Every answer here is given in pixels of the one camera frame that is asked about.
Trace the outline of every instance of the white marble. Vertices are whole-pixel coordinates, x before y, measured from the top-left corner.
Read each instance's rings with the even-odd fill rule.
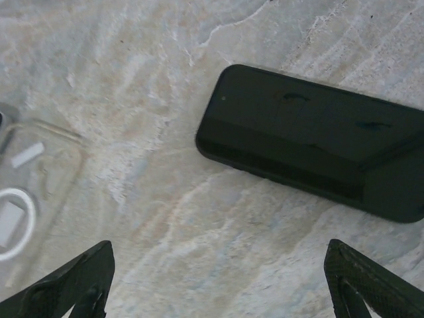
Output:
[[[100,240],[108,317],[333,317],[342,239],[424,289],[401,225],[203,158],[219,73],[281,70],[424,108],[423,0],[0,0],[0,96],[91,141],[28,282]]]

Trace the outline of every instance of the black smartphone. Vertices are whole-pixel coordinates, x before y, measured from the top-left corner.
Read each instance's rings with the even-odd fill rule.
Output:
[[[424,111],[243,65],[196,134],[205,157],[397,222],[424,217]]]

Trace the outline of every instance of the plastic packaging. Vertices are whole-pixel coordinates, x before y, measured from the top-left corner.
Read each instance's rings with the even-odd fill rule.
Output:
[[[33,232],[23,249],[12,258],[0,261],[0,301],[25,287],[22,286],[25,274],[82,168],[85,142],[70,131],[32,119],[9,125],[1,149],[0,191],[9,188],[23,190],[34,202],[36,218]],[[26,213],[7,246],[0,246],[0,254],[20,244],[30,222],[28,201],[16,195],[0,197],[0,213],[10,203]]]

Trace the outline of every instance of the black carbon fiber piece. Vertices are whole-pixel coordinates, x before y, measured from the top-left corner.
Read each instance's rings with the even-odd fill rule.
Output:
[[[324,263],[337,318],[424,318],[424,292],[340,240],[331,240]]]
[[[112,244],[103,241],[0,303],[2,318],[104,318],[115,272]]]

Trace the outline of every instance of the stone countertop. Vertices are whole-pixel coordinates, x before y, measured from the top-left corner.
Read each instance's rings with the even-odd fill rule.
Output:
[[[423,0],[1,0],[0,28],[2,102],[91,141],[29,281],[109,239],[108,317],[334,317],[338,238],[424,289],[424,221],[236,171],[193,141],[234,63],[423,108]]]

